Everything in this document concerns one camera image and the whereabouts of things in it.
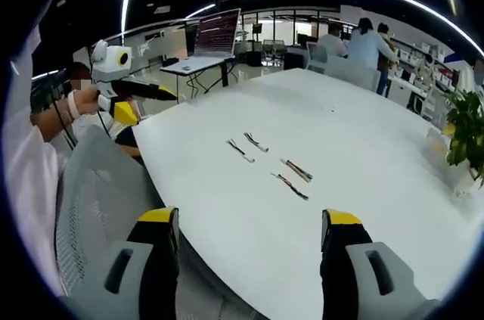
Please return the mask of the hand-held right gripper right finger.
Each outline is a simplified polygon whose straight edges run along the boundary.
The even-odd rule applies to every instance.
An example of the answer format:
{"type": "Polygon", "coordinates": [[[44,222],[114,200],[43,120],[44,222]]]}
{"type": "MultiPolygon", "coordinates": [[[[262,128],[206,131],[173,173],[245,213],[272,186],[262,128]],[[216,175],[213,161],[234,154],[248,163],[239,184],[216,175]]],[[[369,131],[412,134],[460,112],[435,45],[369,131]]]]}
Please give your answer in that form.
{"type": "Polygon", "coordinates": [[[414,272],[351,213],[322,211],[323,319],[425,319],[439,306],[415,286],[414,272]]]}

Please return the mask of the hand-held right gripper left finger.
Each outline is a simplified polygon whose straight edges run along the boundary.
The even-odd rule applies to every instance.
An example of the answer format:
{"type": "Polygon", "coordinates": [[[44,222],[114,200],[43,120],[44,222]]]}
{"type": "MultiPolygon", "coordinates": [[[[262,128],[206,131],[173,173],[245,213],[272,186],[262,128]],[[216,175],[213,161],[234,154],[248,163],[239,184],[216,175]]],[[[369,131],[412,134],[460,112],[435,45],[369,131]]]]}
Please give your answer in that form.
{"type": "Polygon", "coordinates": [[[147,211],[86,269],[82,309],[90,319],[175,319],[178,252],[178,209],[147,211]]]}

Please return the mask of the person's left hand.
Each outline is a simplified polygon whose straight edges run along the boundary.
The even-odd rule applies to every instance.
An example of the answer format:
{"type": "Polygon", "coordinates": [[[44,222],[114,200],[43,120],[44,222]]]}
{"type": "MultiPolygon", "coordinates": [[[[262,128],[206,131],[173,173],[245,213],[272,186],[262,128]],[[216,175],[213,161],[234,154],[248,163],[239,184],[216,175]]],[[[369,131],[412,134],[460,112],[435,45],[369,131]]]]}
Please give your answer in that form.
{"type": "Polygon", "coordinates": [[[71,91],[67,96],[67,103],[73,120],[85,114],[97,113],[100,110],[98,87],[96,85],[90,85],[86,89],[71,91]]]}

